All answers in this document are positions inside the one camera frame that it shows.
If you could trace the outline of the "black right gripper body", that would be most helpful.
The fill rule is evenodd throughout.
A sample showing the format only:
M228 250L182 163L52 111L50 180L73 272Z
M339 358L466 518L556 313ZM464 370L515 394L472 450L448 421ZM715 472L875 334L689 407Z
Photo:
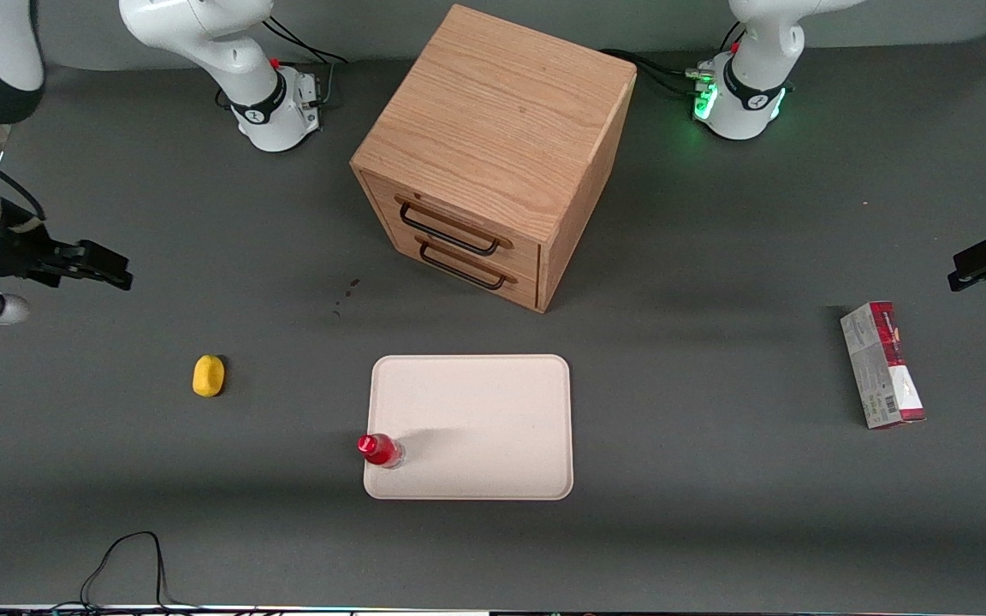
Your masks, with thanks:
M0 234L0 277L59 283L62 276L48 269L57 260L58 247L44 225L5 229Z

